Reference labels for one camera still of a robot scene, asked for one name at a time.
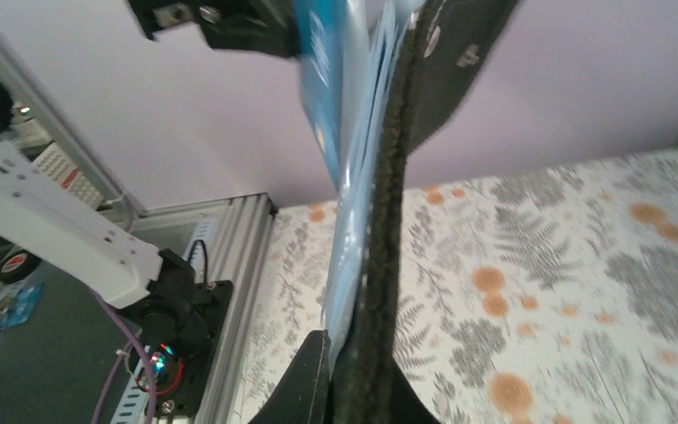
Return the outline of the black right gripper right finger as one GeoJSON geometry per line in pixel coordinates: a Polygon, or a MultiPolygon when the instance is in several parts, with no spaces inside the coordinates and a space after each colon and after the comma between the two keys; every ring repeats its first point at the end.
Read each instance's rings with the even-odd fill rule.
{"type": "Polygon", "coordinates": [[[439,424],[440,421],[424,405],[418,393],[396,360],[391,360],[389,422],[391,424],[439,424]]]}

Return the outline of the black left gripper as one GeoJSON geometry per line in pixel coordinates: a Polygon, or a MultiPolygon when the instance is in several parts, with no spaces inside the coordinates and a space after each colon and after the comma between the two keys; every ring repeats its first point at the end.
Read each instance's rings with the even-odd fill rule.
{"type": "Polygon", "coordinates": [[[251,51],[285,59],[300,55],[293,1],[128,0],[143,34],[196,26],[210,49],[251,51]]]}

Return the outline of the blue credit card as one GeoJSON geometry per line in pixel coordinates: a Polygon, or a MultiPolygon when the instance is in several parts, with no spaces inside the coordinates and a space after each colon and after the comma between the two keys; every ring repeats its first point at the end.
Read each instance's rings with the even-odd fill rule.
{"type": "Polygon", "coordinates": [[[300,47],[300,98],[328,175],[341,182],[344,1],[295,2],[300,47]]]}

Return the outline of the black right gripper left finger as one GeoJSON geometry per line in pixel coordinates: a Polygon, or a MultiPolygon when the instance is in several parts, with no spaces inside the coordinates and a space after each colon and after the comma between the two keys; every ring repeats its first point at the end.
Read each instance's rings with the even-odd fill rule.
{"type": "Polygon", "coordinates": [[[251,424],[321,424],[326,415],[330,339],[325,330],[305,338],[267,402],[251,424]]]}

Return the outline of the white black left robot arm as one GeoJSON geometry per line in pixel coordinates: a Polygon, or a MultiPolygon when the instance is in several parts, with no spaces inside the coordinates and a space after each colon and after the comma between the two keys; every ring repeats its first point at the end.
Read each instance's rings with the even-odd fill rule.
{"type": "MultiPolygon", "coordinates": [[[[234,292],[207,372],[194,421],[225,423],[240,372],[255,285],[265,260],[275,208],[205,150],[186,115],[191,93],[183,66],[156,55],[145,42],[120,35],[120,22],[101,4],[79,9],[70,23],[69,3],[37,21],[40,33],[57,31],[48,58],[51,73],[36,73],[12,48],[20,24],[0,21],[0,76],[34,106],[48,128],[73,143],[77,161],[94,168],[108,194],[140,190],[133,215],[147,212],[153,189],[175,211],[201,199],[190,189],[214,188],[233,196],[218,223],[216,249],[224,256],[220,276],[234,292]]],[[[151,283],[180,284],[181,263],[120,229],[108,218],[49,181],[11,144],[0,140],[0,237],[37,254],[97,292],[115,309],[145,302],[151,283]]]]}

